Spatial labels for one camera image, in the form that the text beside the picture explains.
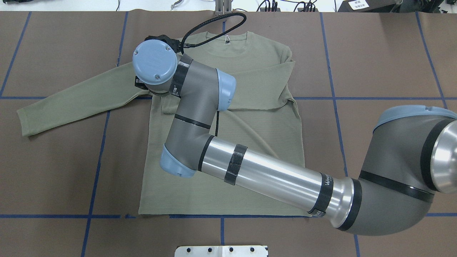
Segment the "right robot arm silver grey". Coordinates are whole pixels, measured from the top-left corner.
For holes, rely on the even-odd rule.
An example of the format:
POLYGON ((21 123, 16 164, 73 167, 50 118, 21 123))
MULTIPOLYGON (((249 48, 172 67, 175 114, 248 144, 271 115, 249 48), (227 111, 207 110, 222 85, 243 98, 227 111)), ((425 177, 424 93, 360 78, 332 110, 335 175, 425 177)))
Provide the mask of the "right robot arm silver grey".
POLYGON ((436 192, 456 192, 456 113, 387 109, 357 179, 305 168, 301 120, 287 88, 294 63, 208 51, 165 39, 134 50, 136 85, 156 93, 139 213, 307 215, 341 231, 406 230, 436 192))

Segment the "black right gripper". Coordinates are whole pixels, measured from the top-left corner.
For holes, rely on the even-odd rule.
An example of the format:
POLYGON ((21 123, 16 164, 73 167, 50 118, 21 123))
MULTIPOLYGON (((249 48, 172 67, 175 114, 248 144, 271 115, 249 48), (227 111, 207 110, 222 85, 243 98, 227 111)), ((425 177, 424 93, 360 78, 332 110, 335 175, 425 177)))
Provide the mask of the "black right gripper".
POLYGON ((149 94, 152 94, 151 85, 142 81, 137 75, 135 76, 134 86, 141 90, 147 90, 149 94))

